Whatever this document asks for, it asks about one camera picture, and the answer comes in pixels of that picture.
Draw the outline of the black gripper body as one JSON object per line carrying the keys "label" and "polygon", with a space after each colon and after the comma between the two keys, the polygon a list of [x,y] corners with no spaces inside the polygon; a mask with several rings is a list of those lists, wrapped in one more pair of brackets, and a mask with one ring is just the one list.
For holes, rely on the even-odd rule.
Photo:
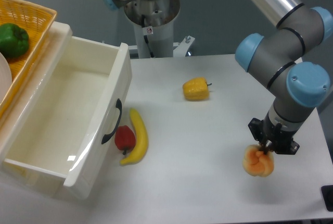
{"label": "black gripper body", "polygon": [[273,152],[279,155],[295,155],[299,144],[293,140],[295,131],[285,131],[283,125],[273,125],[268,118],[259,120],[253,118],[248,124],[249,130],[256,141],[265,139],[273,143]]}

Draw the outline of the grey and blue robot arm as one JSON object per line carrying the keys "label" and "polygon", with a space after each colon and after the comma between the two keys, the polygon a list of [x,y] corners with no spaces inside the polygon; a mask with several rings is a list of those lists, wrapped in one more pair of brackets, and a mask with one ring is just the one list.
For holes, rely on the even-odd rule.
{"label": "grey and blue robot arm", "polygon": [[[261,150],[293,155],[299,149],[295,133],[330,88],[324,68],[299,63],[332,35],[332,14],[321,7],[307,8],[300,0],[252,0],[277,28],[269,38],[254,33],[238,45],[235,59],[274,96],[263,120],[252,119],[249,129]],[[180,0],[104,0],[112,10],[123,8],[135,30],[140,58],[185,56],[191,38],[173,45],[173,22]]]}

